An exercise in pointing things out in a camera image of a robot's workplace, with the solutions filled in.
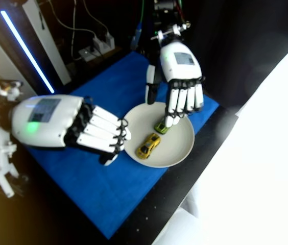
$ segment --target round plate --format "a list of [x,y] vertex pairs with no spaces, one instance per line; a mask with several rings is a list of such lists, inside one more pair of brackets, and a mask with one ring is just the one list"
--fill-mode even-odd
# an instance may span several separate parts
[[[132,138],[125,141],[127,154],[145,166],[170,167],[184,160],[194,145],[195,133],[190,120],[185,117],[172,126],[164,135],[154,130],[154,125],[164,116],[165,103],[155,102],[152,105],[141,104],[131,109],[125,119]],[[160,144],[152,151],[148,159],[139,159],[135,151],[151,134],[161,137]]]

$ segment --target white mechanical arm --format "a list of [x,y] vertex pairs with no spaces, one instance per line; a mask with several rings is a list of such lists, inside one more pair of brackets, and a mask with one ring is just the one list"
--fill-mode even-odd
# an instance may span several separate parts
[[[20,82],[1,89],[0,96],[14,101],[19,96]],[[127,121],[119,119],[83,97],[45,95],[22,101],[12,110],[12,134],[20,142],[39,148],[72,146],[100,154],[100,163],[111,164],[131,138]],[[5,174],[18,178],[9,158],[16,151],[10,133],[0,127],[0,186],[12,197],[14,191]]]
[[157,39],[160,50],[159,61],[150,59],[147,70],[146,102],[155,102],[161,80],[168,83],[169,91],[166,100],[165,125],[176,125],[180,118],[203,109],[203,89],[201,67],[190,49],[182,43],[181,32],[190,27],[189,22],[181,25],[161,23],[160,19],[174,21],[175,9],[179,10],[177,1],[155,1],[157,23],[160,28]]

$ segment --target light strip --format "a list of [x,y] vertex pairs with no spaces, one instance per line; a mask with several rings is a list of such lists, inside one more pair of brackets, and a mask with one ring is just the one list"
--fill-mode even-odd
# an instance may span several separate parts
[[29,51],[29,49],[27,48],[26,44],[23,42],[20,34],[17,32],[15,26],[11,22],[11,20],[10,20],[9,16],[7,15],[6,11],[2,10],[2,11],[0,11],[0,13],[1,13],[2,17],[5,19],[7,25],[9,26],[10,30],[12,31],[13,35],[15,36],[17,41],[19,42],[21,48],[23,49],[23,51],[25,52],[25,54],[27,55],[27,57],[29,58],[29,60],[33,64],[33,66],[36,69],[37,73],[40,75],[40,77],[44,81],[44,83],[47,86],[47,88],[50,90],[51,93],[54,93],[54,89],[52,88],[52,86],[49,83],[49,81],[46,79],[45,75],[43,74],[41,68],[38,66],[37,62],[35,61],[33,55]]

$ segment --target white robotic hand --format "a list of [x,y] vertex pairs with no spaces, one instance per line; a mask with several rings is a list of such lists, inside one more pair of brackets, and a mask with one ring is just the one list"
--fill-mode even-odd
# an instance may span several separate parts
[[12,114],[12,133],[20,142],[40,148],[82,148],[100,154],[105,166],[131,138],[127,125],[125,119],[72,95],[33,97]]
[[147,70],[146,102],[155,102],[160,81],[168,83],[165,126],[176,125],[187,114],[203,109],[203,89],[200,64],[190,49],[179,40],[163,46],[160,68],[150,64]]

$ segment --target blue mat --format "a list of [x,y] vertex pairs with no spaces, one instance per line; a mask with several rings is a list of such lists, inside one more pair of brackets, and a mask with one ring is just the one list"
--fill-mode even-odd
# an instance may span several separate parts
[[[131,53],[71,94],[89,95],[94,104],[123,117],[144,103],[147,67],[144,57]],[[165,101],[166,91],[162,84],[158,101]],[[203,112],[189,117],[195,133],[217,107],[215,101],[204,97]],[[29,151],[108,239],[167,170],[143,166],[125,152],[104,167],[97,155],[79,149]]]

